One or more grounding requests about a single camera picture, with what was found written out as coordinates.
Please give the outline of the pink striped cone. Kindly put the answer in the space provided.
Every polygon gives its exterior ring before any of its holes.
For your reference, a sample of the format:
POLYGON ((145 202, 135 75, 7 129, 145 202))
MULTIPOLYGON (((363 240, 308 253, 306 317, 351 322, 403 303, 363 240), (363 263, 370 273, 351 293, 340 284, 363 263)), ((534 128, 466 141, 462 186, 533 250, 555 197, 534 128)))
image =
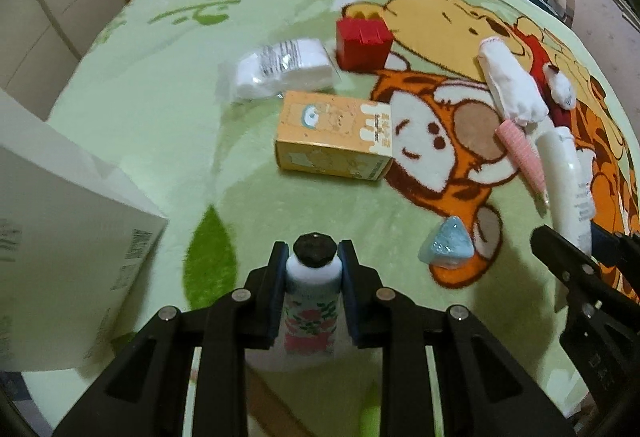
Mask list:
POLYGON ((541 160, 524 131, 512 120, 506 119, 496 128, 495 134, 512 162, 518 166, 533 194, 547 205, 548 194, 541 160))

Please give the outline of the white lotion tube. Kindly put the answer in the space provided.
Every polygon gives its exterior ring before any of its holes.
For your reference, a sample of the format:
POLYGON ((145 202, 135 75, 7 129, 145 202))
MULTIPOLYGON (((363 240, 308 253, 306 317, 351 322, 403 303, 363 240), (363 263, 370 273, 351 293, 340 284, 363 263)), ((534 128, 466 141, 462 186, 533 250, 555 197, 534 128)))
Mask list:
POLYGON ((568 128, 555 127, 536 140, 536 147, 544 171, 552 228, 590 256, 591 220, 596 206, 574 137, 568 128))

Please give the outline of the white cotton pads plastic pack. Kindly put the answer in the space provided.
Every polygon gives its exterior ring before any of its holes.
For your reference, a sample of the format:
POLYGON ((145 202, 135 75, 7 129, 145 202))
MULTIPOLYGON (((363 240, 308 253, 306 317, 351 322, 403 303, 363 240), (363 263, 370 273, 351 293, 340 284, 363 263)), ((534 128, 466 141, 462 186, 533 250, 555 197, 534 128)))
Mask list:
POLYGON ((220 102, 270 99, 288 90, 327 90, 336 80, 334 63, 322 42, 295 38, 261 46, 233 63, 221 63, 215 98, 220 102))

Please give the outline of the white sock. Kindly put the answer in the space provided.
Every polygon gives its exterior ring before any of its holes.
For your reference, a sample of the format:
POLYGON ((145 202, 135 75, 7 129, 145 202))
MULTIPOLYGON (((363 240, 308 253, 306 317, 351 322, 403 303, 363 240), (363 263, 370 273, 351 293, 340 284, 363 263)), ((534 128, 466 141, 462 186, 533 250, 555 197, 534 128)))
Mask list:
POLYGON ((497 36, 484 39, 478 46, 477 60, 504 119, 527 127, 548 115, 535 79, 521 67, 504 41, 497 36))

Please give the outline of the light blue triangular pouch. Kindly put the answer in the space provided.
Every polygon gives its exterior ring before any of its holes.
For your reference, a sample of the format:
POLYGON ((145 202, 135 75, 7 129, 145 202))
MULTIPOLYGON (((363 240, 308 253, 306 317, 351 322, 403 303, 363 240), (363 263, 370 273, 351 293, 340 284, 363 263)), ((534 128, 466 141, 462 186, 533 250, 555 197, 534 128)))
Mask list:
POLYGON ((473 241, 458 216, 447 217, 422 243, 418 258, 423 264, 456 269, 474 255, 473 241))

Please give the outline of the white plush cat toy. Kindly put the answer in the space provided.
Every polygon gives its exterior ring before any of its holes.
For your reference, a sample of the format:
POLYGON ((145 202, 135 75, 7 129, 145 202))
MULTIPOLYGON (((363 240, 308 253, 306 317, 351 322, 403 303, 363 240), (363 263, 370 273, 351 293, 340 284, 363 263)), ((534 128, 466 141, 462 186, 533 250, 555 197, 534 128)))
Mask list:
POLYGON ((544 64, 542 70, 553 102, 565 111, 573 110, 577 102, 576 91, 567 76, 552 63, 544 64))

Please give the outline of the orange cartoon tissue box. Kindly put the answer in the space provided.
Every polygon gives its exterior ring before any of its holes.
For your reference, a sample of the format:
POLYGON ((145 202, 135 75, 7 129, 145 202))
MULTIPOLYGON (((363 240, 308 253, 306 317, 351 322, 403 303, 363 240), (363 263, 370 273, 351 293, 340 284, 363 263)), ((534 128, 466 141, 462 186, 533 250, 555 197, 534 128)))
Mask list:
POLYGON ((394 161, 392 111, 383 102, 290 90, 274 152, 282 170, 378 181, 394 161))

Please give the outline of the green Winnie the Pooh blanket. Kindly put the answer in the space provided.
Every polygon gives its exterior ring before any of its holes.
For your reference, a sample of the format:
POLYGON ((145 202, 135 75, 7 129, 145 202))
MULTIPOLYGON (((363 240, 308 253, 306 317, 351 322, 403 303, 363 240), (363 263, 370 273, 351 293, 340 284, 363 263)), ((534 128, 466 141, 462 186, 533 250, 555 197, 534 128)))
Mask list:
POLYGON ((548 221, 494 139, 476 64, 502 36, 526 68, 554 61, 578 94, 572 131, 597 220, 639 226, 638 142, 612 86, 574 32, 528 0, 134 0, 105 27, 53 108, 52 127, 117 164, 167 216, 117 333, 160 307, 205 307, 309 231, 352 240, 383 282, 427 307, 468 306, 565 413, 587 388, 559 344, 555 277, 529 248, 548 221), (378 74, 343 73, 341 96, 393 105, 397 162, 381 181, 280 171, 279 99, 220 102, 218 67, 282 40, 332 45, 342 15, 383 19, 395 42, 378 74), (419 249, 458 216, 475 253, 423 264, 419 249))

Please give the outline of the red toy box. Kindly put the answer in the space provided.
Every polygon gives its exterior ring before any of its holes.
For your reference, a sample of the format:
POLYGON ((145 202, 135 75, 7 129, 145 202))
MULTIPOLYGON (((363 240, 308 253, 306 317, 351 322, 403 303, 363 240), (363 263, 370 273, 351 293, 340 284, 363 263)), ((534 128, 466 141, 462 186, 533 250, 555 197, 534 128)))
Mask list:
POLYGON ((382 70, 393 42, 384 21, 343 18, 336 22, 336 59, 343 71, 382 70))

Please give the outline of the floral white tube black cap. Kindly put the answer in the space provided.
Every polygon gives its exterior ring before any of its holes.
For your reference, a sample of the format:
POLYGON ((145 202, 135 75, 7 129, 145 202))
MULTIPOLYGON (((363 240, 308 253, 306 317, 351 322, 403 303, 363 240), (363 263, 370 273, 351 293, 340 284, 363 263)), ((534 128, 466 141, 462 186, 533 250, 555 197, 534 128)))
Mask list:
POLYGON ((284 350, 291 356, 333 353, 343 263, 329 235, 311 232, 293 244, 285 264, 284 350))

